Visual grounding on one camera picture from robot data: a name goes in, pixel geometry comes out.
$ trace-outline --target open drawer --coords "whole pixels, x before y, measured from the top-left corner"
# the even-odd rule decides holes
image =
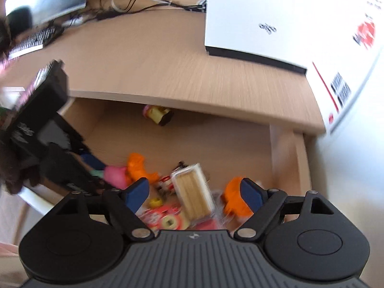
[[[301,134],[215,115],[175,110],[172,120],[157,126],[142,115],[143,105],[75,99],[64,118],[107,165],[125,165],[137,152],[148,172],[167,175],[183,160],[199,162],[211,189],[223,189],[237,176],[290,195],[310,190],[308,161]]]

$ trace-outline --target pink toy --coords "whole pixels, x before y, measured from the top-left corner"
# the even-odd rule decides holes
[[[115,167],[108,165],[104,169],[104,180],[110,183],[112,186],[119,189],[126,189],[130,183],[127,183],[125,175],[126,167]]]

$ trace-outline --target blue object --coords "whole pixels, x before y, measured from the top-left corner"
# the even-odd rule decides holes
[[[95,170],[104,170],[107,166],[104,162],[100,161],[92,154],[82,154],[81,158],[87,165]]]
[[[250,179],[242,179],[240,183],[240,196],[253,213],[264,204],[262,193],[258,191],[257,184]]]
[[[145,177],[134,182],[126,190],[125,205],[136,213],[149,196],[149,182]]]

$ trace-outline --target barcode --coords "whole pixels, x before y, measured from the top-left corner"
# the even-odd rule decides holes
[[[349,88],[348,84],[344,82],[344,86],[341,88],[340,92],[337,95],[337,99],[339,100],[341,107],[344,107],[350,95],[351,89]]]
[[[342,79],[342,76],[339,73],[337,73],[337,75],[335,76],[335,78],[333,79],[333,81],[331,83],[331,88],[333,90],[333,93],[336,94],[339,91],[343,82],[344,81]]]

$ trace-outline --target keyboard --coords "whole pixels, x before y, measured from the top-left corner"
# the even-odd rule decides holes
[[[41,50],[59,37],[63,31],[62,27],[51,26],[30,35],[9,51],[8,59]]]

